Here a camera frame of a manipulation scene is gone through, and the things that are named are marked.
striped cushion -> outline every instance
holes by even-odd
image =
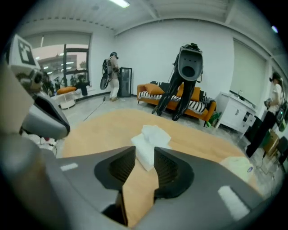
[[[138,95],[138,98],[148,98],[148,99],[154,99],[154,100],[160,100],[162,95],[150,95],[147,91],[140,92]],[[173,102],[179,102],[181,97],[177,97],[175,95],[172,96],[171,101]],[[205,105],[201,102],[194,102],[190,101],[188,109],[193,111],[194,113],[197,114],[202,114],[205,110]]]
[[[160,100],[162,95],[151,95],[147,91],[140,92],[138,95],[138,98],[149,98],[149,99],[154,99],[154,100]]]
[[[201,102],[190,101],[188,109],[192,110],[194,113],[202,114],[205,110],[205,105]]]

orange sofa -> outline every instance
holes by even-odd
[[[138,100],[138,103],[139,101],[141,102],[146,102],[148,104],[153,104],[153,105],[158,105],[159,103],[159,100],[155,100],[155,99],[150,99],[150,98],[139,98],[139,94],[140,92],[143,92],[143,91],[146,91],[146,87],[144,84],[140,84],[137,86],[137,100]],[[176,109],[176,106],[177,106],[178,102],[173,102],[173,101],[170,101],[168,103],[168,106],[167,108],[168,109],[171,109],[171,110],[175,110]],[[216,109],[216,102],[212,102],[209,109],[205,108],[204,112],[202,114],[197,114],[189,109],[187,109],[185,111],[185,114],[189,115],[189,116],[192,116],[192,117],[196,117],[196,118],[199,118],[201,120],[204,120],[205,122],[209,121],[209,119],[211,118],[214,110]]]

white wall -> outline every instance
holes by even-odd
[[[88,89],[88,95],[103,93],[100,89],[102,77],[102,63],[110,53],[115,51],[113,31],[92,23],[76,22],[69,20],[46,20],[31,22],[18,28],[17,33],[22,36],[30,36],[51,31],[77,31],[91,33],[89,52],[89,76],[92,87]]]
[[[116,37],[119,65],[133,68],[133,94],[139,84],[167,82],[180,46],[190,42],[203,51],[203,78],[196,86],[212,98],[220,91],[229,92],[234,68],[231,30],[209,22],[171,20],[133,28]]]

table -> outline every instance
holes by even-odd
[[[72,130],[65,139],[63,157],[131,146],[131,138],[140,134],[145,124],[157,125],[167,132],[171,136],[169,146],[177,151],[218,163],[229,156],[244,156],[240,149],[211,134],[143,111],[120,109],[87,120]],[[147,172],[136,159],[123,186],[129,227],[135,226],[153,206],[153,194],[157,188],[156,170],[153,168]]]

person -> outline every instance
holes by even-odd
[[[267,131],[274,126],[276,123],[276,113],[279,109],[279,106],[283,103],[284,90],[283,90],[283,80],[278,73],[274,73],[270,82],[273,83],[273,92],[272,97],[264,102],[268,111],[266,116],[258,128],[253,141],[248,145],[246,149],[246,154],[250,158],[257,150],[257,148],[262,143]]]
[[[109,84],[111,86],[111,93],[110,93],[111,101],[117,100],[117,94],[119,90],[118,72],[120,70],[119,70],[117,59],[118,59],[118,56],[116,52],[111,53],[110,58],[108,59],[108,61],[111,64],[111,69],[112,69],[112,73],[109,75],[109,79],[110,79]]]

